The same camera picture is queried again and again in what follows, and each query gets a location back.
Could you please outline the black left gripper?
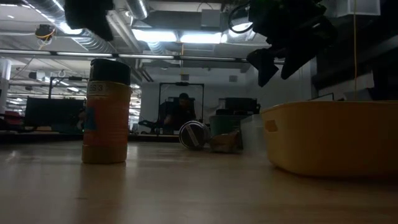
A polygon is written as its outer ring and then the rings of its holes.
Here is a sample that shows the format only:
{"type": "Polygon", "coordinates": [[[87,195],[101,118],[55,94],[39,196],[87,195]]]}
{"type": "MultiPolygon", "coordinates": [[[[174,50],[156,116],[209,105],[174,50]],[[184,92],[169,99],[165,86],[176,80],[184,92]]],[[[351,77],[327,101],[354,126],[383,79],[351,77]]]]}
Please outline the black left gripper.
{"type": "Polygon", "coordinates": [[[88,29],[105,41],[114,39],[106,18],[113,0],[65,0],[65,20],[72,29],[88,29]]]}

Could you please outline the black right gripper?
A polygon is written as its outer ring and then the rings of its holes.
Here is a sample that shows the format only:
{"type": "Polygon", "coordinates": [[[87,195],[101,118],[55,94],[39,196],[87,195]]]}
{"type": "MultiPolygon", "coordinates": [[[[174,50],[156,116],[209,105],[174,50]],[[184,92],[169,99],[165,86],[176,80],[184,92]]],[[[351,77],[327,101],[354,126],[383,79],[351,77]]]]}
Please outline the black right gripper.
{"type": "MultiPolygon", "coordinates": [[[[332,45],[338,36],[335,26],[327,18],[317,18],[325,13],[321,0],[250,0],[249,21],[252,30],[267,38],[271,45],[286,40],[299,27],[287,46],[283,80],[292,76],[317,53],[332,45]]],[[[257,49],[246,60],[258,71],[257,83],[264,87],[279,70],[274,57],[267,49],[257,49]]]]}

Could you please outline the tall orange spice jar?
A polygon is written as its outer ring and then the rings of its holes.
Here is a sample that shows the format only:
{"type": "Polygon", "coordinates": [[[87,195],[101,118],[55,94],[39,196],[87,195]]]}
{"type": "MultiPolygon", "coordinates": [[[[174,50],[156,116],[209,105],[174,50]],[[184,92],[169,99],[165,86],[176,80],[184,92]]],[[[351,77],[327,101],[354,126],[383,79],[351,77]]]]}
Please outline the tall orange spice jar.
{"type": "Polygon", "coordinates": [[[82,162],[114,164],[127,158],[131,69],[97,58],[90,63],[86,94],[82,162]]]}

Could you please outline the brown spice packet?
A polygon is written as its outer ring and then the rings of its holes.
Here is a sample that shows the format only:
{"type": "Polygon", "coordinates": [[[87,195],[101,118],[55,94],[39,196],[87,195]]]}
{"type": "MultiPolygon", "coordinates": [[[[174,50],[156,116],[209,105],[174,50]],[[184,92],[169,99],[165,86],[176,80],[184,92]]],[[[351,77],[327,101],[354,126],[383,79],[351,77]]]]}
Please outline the brown spice packet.
{"type": "Polygon", "coordinates": [[[210,140],[210,150],[217,153],[240,153],[243,150],[241,133],[239,131],[233,131],[213,136],[210,140]]]}

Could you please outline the grey label spice jar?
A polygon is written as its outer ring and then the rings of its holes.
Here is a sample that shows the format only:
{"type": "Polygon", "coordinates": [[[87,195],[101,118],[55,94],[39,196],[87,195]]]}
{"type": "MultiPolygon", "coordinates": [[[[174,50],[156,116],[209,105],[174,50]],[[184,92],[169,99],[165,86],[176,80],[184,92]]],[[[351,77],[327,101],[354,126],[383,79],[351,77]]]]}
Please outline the grey label spice jar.
{"type": "Polygon", "coordinates": [[[199,121],[189,121],[182,125],[178,138],[180,143],[189,150],[201,150],[211,139],[208,126],[199,121]]]}

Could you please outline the clear plastic bin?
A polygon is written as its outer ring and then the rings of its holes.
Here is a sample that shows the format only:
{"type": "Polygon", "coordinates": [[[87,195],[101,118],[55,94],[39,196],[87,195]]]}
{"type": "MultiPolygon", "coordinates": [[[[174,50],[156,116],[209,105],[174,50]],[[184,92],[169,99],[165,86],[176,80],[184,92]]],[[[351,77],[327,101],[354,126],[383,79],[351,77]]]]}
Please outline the clear plastic bin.
{"type": "Polygon", "coordinates": [[[243,152],[245,154],[259,156],[266,153],[266,142],[262,118],[254,114],[240,121],[243,152]]]}

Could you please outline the teal plastic bin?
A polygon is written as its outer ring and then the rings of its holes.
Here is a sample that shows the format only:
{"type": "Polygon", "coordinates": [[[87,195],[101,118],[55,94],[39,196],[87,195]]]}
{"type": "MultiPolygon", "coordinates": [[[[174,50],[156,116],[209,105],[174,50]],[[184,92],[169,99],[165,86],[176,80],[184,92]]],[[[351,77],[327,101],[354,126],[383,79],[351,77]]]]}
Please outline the teal plastic bin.
{"type": "Polygon", "coordinates": [[[228,134],[240,130],[240,122],[246,116],[214,115],[209,118],[212,136],[228,134]]]}

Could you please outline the small yellow plastic bin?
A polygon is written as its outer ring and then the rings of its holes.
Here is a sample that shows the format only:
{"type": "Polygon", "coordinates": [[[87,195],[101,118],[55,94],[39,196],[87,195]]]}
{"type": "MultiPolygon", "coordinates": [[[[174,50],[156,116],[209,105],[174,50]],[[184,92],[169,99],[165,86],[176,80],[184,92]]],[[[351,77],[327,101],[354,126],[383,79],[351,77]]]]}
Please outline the small yellow plastic bin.
{"type": "Polygon", "coordinates": [[[398,101],[302,101],[261,112],[274,166],[312,177],[398,177],[398,101]]]}

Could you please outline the person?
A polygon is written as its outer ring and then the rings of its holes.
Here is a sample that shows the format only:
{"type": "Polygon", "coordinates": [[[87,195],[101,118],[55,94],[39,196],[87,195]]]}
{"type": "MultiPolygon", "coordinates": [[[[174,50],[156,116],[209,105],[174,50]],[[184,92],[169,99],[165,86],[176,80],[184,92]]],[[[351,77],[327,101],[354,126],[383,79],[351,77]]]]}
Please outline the person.
{"type": "Polygon", "coordinates": [[[178,105],[164,119],[164,126],[172,131],[178,131],[185,123],[197,119],[192,101],[187,93],[178,97],[178,105]]]}

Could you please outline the red crate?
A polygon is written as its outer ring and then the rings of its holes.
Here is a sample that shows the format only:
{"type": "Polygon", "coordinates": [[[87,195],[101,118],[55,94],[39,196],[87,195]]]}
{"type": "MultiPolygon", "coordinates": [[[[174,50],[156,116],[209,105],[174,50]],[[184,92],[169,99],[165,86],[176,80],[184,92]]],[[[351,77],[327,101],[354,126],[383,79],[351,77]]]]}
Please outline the red crate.
{"type": "Polygon", "coordinates": [[[11,125],[21,125],[23,123],[23,117],[16,111],[5,111],[4,120],[11,125]]]}

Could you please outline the silver ventilation duct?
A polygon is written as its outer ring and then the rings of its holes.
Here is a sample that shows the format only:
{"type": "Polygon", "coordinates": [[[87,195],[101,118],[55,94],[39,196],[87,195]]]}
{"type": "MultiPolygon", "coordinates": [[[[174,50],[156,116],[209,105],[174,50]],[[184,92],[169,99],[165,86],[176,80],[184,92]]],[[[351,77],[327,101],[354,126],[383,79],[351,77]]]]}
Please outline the silver ventilation duct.
{"type": "Polygon", "coordinates": [[[86,29],[72,29],[66,22],[65,11],[61,5],[63,0],[22,0],[40,15],[51,22],[58,30],[72,37],[73,41],[90,52],[114,52],[113,47],[86,29]]]}

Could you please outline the long horizontal metal rail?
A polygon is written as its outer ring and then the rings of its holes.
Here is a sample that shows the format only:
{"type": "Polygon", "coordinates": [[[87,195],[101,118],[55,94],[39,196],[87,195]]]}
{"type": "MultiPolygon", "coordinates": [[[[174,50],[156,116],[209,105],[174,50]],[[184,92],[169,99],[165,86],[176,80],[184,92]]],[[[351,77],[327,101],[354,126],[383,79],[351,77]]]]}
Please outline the long horizontal metal rail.
{"type": "Polygon", "coordinates": [[[209,62],[248,63],[248,61],[245,58],[234,58],[234,57],[58,52],[58,51],[46,51],[46,50],[0,49],[0,55],[33,55],[33,56],[49,56],[49,57],[87,57],[87,58],[134,58],[134,59],[154,59],[154,60],[179,60],[179,61],[192,60],[192,61],[205,61],[205,62],[209,61],[209,62]]]}

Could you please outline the black gantry frame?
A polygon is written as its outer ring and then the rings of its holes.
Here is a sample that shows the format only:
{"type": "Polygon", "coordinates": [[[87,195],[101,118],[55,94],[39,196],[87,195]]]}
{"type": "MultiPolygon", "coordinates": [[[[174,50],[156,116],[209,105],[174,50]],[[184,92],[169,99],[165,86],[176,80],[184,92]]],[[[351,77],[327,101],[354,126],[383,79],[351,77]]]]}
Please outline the black gantry frame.
{"type": "MultiPolygon", "coordinates": [[[[59,84],[61,84],[61,82],[67,79],[69,81],[73,81],[73,82],[83,82],[86,81],[88,82],[89,78],[85,78],[85,77],[76,77],[76,76],[71,76],[71,77],[50,77],[50,82],[49,82],[49,91],[48,91],[48,99],[51,99],[53,94],[52,94],[52,90],[56,87],[58,87],[59,84]]],[[[59,88],[76,88],[78,89],[78,92],[82,91],[80,89],[84,88],[83,87],[79,87],[79,86],[72,86],[72,85],[64,85],[59,87],[59,88]]]]}
{"type": "Polygon", "coordinates": [[[161,111],[162,111],[162,109],[161,109],[161,99],[162,99],[161,95],[162,95],[162,92],[163,92],[163,89],[162,89],[163,85],[167,85],[167,86],[175,85],[175,86],[183,86],[183,87],[190,86],[190,85],[191,86],[200,86],[202,94],[201,94],[201,101],[200,101],[200,103],[201,103],[201,118],[199,119],[199,122],[203,122],[203,118],[204,118],[203,102],[204,102],[204,96],[205,96],[205,84],[204,83],[189,83],[189,82],[175,82],[175,83],[161,82],[161,83],[159,83],[158,121],[160,121],[160,119],[161,119],[161,111]]]}

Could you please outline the black table frame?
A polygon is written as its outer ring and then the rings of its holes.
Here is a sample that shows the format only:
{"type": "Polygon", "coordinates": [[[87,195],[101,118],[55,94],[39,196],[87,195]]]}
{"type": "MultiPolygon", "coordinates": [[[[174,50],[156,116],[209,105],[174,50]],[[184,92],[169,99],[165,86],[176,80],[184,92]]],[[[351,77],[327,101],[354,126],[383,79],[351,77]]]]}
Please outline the black table frame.
{"type": "MultiPolygon", "coordinates": [[[[28,144],[32,142],[80,141],[83,134],[60,134],[50,132],[13,133],[0,132],[0,144],[28,144]]],[[[128,136],[129,142],[179,142],[178,135],[133,135],[128,136]]]]}

